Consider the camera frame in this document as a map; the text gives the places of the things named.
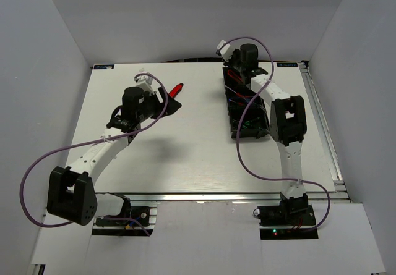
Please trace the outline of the blue handled screwdriver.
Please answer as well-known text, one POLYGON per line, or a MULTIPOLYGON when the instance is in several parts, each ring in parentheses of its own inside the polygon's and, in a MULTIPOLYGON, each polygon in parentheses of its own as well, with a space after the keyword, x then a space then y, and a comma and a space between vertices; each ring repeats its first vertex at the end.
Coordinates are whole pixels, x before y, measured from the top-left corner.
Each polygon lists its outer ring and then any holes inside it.
POLYGON ((237 91, 235 91, 230 87, 225 87, 225 93, 226 93, 227 102, 234 103, 239 106, 247 105, 250 102, 250 100, 253 98, 253 96, 251 95, 243 95, 241 93, 238 93, 237 91))

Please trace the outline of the green black precision screwdriver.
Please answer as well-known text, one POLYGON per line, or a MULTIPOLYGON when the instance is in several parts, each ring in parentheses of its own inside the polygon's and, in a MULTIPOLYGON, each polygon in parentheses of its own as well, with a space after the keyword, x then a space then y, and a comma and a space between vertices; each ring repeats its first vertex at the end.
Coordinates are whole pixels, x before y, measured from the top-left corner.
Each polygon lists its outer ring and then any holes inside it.
POLYGON ((255 118, 255 119, 251 119, 251 120, 249 120, 249 121, 243 122, 243 126, 245 126, 245 127, 252 127, 252 126, 254 126, 254 125, 256 125, 256 124, 261 124, 261 119, 260 119, 260 117, 257 117, 257 118, 255 118))

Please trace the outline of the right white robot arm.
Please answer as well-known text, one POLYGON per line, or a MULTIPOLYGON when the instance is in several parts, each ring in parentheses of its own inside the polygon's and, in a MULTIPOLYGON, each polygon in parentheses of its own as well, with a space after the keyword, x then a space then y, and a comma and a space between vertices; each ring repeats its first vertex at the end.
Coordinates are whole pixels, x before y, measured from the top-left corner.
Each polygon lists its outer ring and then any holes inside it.
POLYGON ((217 54, 226 66, 237 71, 242 84, 254 92, 241 117, 245 117, 256 98, 263 99, 270 107, 269 134, 278 146, 282 172, 282 177, 273 181, 282 183, 281 197, 288 201, 306 198, 301 167, 302 143, 307 132, 304 99, 291 96, 272 81, 274 61, 270 62, 270 73, 259 67, 256 45, 247 43, 236 49, 221 41, 217 54))

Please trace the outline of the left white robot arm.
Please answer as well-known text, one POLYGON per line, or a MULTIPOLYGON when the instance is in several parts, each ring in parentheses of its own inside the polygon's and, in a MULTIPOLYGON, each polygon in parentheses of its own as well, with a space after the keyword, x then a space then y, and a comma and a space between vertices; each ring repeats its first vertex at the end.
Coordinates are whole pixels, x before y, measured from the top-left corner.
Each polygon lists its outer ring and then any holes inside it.
POLYGON ((94 191, 95 182, 109 163, 136 137, 147 119, 174 114, 181 103, 160 88, 158 94, 140 87, 125 89, 121 105, 111 114, 101 140, 67 167, 56 167, 49 177, 47 211, 70 222, 87 225, 93 218, 110 216, 118 225, 130 220, 129 199, 117 193, 94 191))

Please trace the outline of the blue label sticker right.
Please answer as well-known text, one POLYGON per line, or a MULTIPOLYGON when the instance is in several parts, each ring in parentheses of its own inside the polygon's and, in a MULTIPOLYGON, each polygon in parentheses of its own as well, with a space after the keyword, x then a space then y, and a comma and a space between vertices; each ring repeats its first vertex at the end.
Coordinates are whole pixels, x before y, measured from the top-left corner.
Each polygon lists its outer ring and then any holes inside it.
POLYGON ((296 62, 278 62, 277 67, 281 68, 294 68, 299 67, 298 63, 296 62))

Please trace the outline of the blue label sticker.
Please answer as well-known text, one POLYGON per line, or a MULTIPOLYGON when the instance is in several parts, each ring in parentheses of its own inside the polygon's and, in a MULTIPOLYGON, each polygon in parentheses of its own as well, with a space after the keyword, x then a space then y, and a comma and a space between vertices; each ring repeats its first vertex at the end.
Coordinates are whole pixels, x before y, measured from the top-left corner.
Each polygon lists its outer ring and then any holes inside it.
POLYGON ((114 69, 114 64, 95 64, 93 70, 111 70, 114 69))
POLYGON ((299 67, 298 63, 296 62, 278 62, 277 67, 281 68, 294 68, 299 67))

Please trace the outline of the black three-compartment tray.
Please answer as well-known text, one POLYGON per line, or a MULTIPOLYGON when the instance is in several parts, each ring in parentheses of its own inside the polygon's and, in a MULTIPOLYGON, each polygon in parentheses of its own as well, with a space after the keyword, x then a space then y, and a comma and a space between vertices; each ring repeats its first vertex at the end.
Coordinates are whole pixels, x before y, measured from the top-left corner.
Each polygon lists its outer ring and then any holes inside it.
MULTIPOLYGON (((238 83, 232 78, 230 78, 227 74, 227 70, 231 68, 223 67, 223 82, 225 87, 230 87, 241 93, 243 95, 251 95, 254 96, 255 93, 251 91, 247 86, 243 85, 242 83, 238 83)), ((227 102, 226 105, 228 109, 228 117, 230 122, 230 133, 231 138, 236 138, 237 128, 240 121, 240 118, 246 108, 245 106, 239 106, 234 103, 227 102)), ((267 111, 265 109, 264 100, 260 97, 257 97, 251 104, 250 108, 247 110, 243 121, 241 123, 241 130, 240 130, 240 138, 261 138, 268 135, 269 132, 269 120, 267 116, 267 111), (255 119, 260 117, 261 124, 256 124, 252 127, 245 127, 243 126, 243 122, 249 121, 251 119, 255 119)))

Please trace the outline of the blue label sticker left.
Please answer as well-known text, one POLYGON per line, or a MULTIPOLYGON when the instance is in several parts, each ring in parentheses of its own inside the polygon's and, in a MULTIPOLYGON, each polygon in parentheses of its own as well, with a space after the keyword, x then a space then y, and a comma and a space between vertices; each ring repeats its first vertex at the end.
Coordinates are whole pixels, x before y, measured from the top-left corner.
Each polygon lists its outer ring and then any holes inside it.
POLYGON ((95 64, 93 70, 111 70, 114 69, 114 64, 95 64))

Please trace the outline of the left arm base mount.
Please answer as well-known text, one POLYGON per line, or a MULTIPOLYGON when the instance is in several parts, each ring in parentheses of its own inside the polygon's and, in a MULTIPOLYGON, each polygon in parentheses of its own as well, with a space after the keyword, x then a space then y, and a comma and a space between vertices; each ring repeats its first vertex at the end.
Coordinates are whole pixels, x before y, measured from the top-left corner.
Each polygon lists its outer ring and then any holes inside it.
POLYGON ((153 232, 151 211, 150 206, 134 205, 126 195, 98 194, 92 235, 148 237, 153 232))

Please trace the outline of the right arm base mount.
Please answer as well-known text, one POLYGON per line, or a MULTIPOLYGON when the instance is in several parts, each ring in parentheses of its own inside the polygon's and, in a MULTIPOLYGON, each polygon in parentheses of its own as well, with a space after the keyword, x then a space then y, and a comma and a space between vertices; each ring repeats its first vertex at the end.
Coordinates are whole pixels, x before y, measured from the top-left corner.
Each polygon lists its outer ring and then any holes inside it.
POLYGON ((259 206, 253 211, 259 220, 261 240, 316 240, 319 238, 313 207, 304 194, 282 196, 278 205, 259 206))

